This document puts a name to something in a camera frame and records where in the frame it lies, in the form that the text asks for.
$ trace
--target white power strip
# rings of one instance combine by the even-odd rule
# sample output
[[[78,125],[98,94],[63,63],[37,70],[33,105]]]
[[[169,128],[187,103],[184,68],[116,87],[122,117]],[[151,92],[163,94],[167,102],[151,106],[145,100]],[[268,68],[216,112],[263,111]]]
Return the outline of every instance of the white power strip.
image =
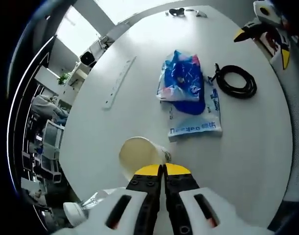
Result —
[[[125,78],[126,74],[128,73],[128,71],[129,71],[130,67],[132,66],[133,62],[135,61],[135,59],[136,59],[136,56],[133,59],[128,60],[125,63],[122,71],[119,74],[119,77],[115,80],[115,84],[111,88],[109,95],[107,96],[107,99],[104,101],[102,109],[105,109],[105,110],[111,109],[112,104],[115,100],[115,96],[122,84],[122,81]]]

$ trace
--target plastic bag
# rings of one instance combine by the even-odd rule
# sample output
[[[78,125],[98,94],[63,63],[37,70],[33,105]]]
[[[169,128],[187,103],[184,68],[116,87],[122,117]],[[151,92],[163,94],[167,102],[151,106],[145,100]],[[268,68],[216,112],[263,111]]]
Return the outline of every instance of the plastic bag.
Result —
[[[169,104],[169,141],[177,141],[178,136],[201,132],[216,132],[221,134],[220,104],[218,92],[213,83],[205,77],[206,108],[200,115],[183,113]]]
[[[197,55],[175,50],[173,58],[168,58],[162,66],[157,98],[163,101],[200,101],[204,97],[204,83]]]

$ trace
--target white table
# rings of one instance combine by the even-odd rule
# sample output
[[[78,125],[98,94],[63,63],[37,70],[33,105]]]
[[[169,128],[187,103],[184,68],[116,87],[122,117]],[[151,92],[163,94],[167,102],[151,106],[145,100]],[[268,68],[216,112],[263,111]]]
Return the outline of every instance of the white table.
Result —
[[[152,15],[131,27],[100,58],[70,112],[60,164],[77,196],[87,200],[99,189],[127,185],[118,154],[126,139],[143,136],[168,148],[174,163],[189,168],[200,187],[210,187],[234,204],[241,218],[267,227],[285,193],[292,159],[283,91],[254,42],[233,42],[239,29],[235,23],[209,6],[190,8],[208,18],[196,18],[192,12],[185,12],[185,18]],[[221,67],[238,65],[254,76],[258,91],[251,99],[236,99],[218,89],[221,137],[205,134],[168,141],[168,113],[155,94],[162,63],[175,49],[198,54],[205,75],[214,74],[216,62]],[[103,110],[124,63],[135,56],[111,109]]]

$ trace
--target gray object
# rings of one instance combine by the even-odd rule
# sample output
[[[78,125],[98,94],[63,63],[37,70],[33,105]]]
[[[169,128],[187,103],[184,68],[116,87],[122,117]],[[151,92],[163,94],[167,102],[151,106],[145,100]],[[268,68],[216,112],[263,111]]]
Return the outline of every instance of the gray object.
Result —
[[[290,179],[284,201],[299,201],[299,48],[291,42],[290,61],[285,70],[282,67],[280,50],[270,64],[276,72],[288,104],[293,133],[293,158]]]
[[[196,13],[196,17],[208,18],[207,15],[202,11],[195,11],[195,13]]]

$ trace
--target chair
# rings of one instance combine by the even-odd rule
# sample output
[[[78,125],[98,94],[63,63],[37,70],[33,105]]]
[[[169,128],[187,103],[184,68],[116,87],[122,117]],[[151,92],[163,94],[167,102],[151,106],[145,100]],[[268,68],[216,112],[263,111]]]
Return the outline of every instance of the chair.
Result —
[[[43,134],[43,155],[51,160],[59,159],[64,127],[47,120]]]

